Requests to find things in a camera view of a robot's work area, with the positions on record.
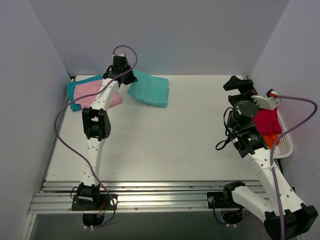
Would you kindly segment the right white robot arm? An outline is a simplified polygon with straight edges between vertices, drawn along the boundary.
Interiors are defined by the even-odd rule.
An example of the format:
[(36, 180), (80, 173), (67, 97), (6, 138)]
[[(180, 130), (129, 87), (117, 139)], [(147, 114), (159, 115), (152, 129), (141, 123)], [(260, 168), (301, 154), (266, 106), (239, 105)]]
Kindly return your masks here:
[(281, 99), (294, 97), (269, 90), (266, 96), (258, 95), (250, 79), (233, 75), (223, 85), (225, 91), (238, 90), (229, 95), (231, 112), (223, 118), (226, 133), (225, 143), (232, 143), (240, 157), (252, 168), (268, 195), (268, 200), (251, 191), (238, 180), (224, 186), (223, 203), (227, 206), (240, 205), (263, 222), (273, 240), (290, 240), (310, 230), (318, 217), (313, 205), (295, 193), (274, 162), (275, 148), (269, 148), (259, 133), (254, 117), (260, 109), (274, 110)]

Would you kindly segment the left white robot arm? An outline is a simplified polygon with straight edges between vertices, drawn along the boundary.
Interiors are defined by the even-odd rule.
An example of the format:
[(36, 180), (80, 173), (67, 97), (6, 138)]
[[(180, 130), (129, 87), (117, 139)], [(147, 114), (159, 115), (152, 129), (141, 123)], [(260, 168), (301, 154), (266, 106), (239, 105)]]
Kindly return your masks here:
[(97, 209), (101, 203), (101, 184), (97, 177), (99, 176), (102, 150), (111, 133), (107, 110), (119, 87), (136, 80), (126, 55), (123, 53), (113, 55), (112, 65), (103, 74), (99, 94), (95, 95), (93, 102), (82, 110), (87, 152), (83, 178), (76, 191), (76, 196), (83, 200), (83, 204), (90, 210)]

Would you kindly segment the mint green t shirt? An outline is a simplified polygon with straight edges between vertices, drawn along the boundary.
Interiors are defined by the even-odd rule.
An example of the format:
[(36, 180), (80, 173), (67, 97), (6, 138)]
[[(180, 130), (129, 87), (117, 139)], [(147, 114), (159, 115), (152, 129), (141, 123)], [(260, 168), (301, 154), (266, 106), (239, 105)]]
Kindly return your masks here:
[(127, 93), (141, 103), (166, 108), (170, 93), (169, 80), (163, 77), (148, 75), (135, 69), (133, 70), (133, 74), (137, 81), (131, 84)]

